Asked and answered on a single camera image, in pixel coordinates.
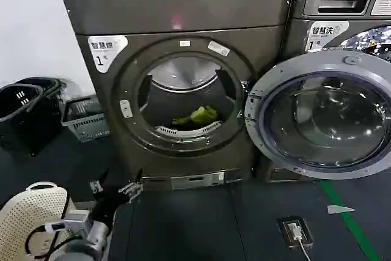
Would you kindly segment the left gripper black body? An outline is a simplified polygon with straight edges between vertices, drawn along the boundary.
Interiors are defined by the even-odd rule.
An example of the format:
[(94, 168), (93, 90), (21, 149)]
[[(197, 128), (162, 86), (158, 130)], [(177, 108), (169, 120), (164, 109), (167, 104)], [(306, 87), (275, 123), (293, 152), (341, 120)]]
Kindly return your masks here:
[(119, 206), (129, 202), (130, 197), (119, 188), (106, 188), (96, 194), (96, 204), (91, 212), (92, 221), (112, 224), (114, 215)]

